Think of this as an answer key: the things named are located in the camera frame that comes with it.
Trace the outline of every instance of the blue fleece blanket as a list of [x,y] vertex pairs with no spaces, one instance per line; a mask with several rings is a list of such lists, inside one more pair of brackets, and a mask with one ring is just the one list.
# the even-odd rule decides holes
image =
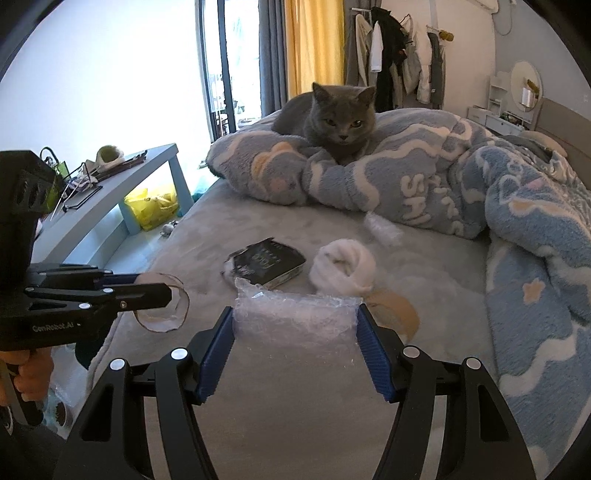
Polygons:
[[543,478],[591,413],[591,194],[568,162],[554,153],[544,163],[448,112],[402,109],[378,115],[357,161],[340,166],[271,122],[210,150],[208,165],[238,192],[465,238],[490,228],[499,384]]

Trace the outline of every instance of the yellow curtain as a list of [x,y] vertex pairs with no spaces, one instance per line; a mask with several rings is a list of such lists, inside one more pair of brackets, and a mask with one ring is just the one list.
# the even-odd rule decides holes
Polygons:
[[285,0],[285,36],[289,98],[312,82],[343,84],[343,0]]

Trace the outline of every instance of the cat's head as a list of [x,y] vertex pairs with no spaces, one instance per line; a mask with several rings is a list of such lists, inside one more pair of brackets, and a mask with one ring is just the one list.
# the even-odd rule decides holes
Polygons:
[[375,88],[312,84],[310,119],[317,133],[332,143],[364,140],[375,126]]

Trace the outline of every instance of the sliding glass door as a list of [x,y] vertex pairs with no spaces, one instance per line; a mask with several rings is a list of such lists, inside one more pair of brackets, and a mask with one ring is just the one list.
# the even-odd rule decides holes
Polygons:
[[200,0],[198,13],[207,104],[218,139],[261,118],[258,0]]

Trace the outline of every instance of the drawer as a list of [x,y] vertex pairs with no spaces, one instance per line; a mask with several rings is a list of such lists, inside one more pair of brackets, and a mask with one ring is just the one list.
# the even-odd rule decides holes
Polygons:
[[486,125],[486,114],[489,113],[481,108],[470,107],[468,109],[468,120],[477,124]]
[[516,133],[515,125],[494,116],[486,117],[485,126],[499,135],[519,135],[518,131]]

